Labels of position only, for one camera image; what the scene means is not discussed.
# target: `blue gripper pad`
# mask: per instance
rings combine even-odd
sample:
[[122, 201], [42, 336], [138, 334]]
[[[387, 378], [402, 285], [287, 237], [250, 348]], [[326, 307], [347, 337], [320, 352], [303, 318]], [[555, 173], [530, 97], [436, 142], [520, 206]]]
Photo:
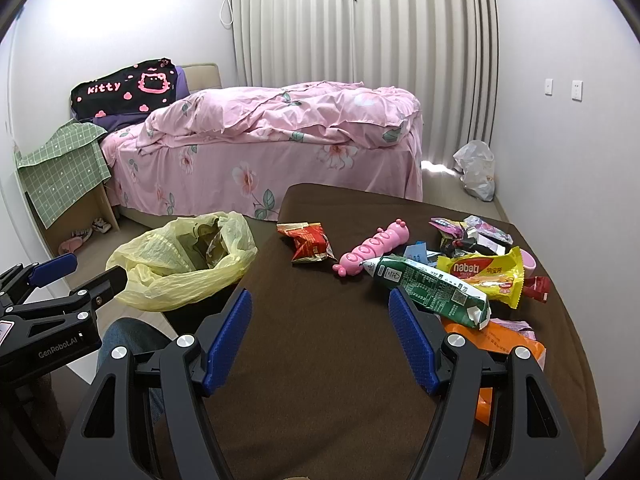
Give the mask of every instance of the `blue gripper pad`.
[[29, 285], [42, 288], [60, 278], [75, 272], [78, 268], [78, 260], [72, 253], [63, 254], [33, 269], [29, 276]]
[[435, 355], [411, 307], [397, 288], [389, 295], [389, 317], [409, 366], [414, 372], [415, 380], [432, 395], [440, 384], [436, 375]]
[[244, 290], [238, 296], [236, 304], [231, 308], [224, 325], [209, 349], [207, 374], [202, 381], [202, 386], [209, 395], [225, 383], [231, 365], [238, 354], [244, 333], [249, 326], [249, 321], [251, 321], [252, 311], [251, 294]]

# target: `table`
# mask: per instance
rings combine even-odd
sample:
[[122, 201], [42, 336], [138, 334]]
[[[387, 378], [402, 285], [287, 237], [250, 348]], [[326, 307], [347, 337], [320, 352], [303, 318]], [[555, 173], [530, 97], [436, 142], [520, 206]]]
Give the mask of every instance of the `table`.
[[[402, 218], [410, 242], [437, 247], [428, 224], [466, 213], [391, 196], [299, 184], [287, 191], [281, 222], [321, 222], [339, 256], [376, 228]], [[517, 229], [491, 221], [534, 254]], [[236, 480], [404, 480], [429, 429], [435, 402], [415, 383], [389, 321], [388, 291], [362, 273], [340, 279], [332, 262], [290, 263], [291, 240], [273, 235], [241, 281], [254, 316], [227, 384], [206, 408]], [[537, 275], [546, 275], [540, 264]], [[545, 375], [574, 431], [590, 471], [604, 455], [591, 371], [567, 310], [553, 289], [546, 304], [520, 300], [511, 319], [525, 319], [546, 346]], [[476, 422], [463, 479], [476, 478], [486, 427]], [[156, 425], [165, 478], [178, 478], [166, 425]]]

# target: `person's leg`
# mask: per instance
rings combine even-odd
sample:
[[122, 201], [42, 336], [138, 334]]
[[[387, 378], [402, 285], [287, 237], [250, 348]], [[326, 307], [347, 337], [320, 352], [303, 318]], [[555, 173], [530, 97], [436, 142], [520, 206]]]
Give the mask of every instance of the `person's leg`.
[[[148, 323], [132, 317], [121, 317], [111, 323], [107, 332], [104, 333], [102, 346], [98, 350], [98, 369], [107, 359], [111, 358], [111, 351], [117, 346], [124, 346], [133, 354], [142, 354], [162, 349], [170, 342], [171, 340], [167, 336]], [[162, 390], [150, 388], [149, 400], [151, 418], [155, 423], [164, 413]]]

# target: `pink floral bedspread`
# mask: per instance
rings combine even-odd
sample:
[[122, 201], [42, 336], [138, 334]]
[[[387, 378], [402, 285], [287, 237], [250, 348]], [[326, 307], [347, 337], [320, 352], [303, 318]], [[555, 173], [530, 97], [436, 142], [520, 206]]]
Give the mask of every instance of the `pink floral bedspread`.
[[302, 182], [422, 200], [421, 135], [408, 92], [321, 82], [198, 92], [101, 148], [111, 205], [274, 221], [286, 190]]

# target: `red snack wrapper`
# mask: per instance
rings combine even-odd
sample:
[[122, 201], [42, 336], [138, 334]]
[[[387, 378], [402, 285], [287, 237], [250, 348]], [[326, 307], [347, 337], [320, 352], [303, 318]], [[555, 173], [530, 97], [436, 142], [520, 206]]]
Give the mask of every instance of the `red snack wrapper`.
[[550, 290], [551, 280], [546, 276], [536, 276], [535, 278], [525, 278], [522, 295], [546, 303], [546, 297]]
[[278, 224], [278, 232], [293, 238], [296, 253], [291, 261], [295, 264], [321, 262], [327, 258], [335, 260], [331, 244], [319, 223]]

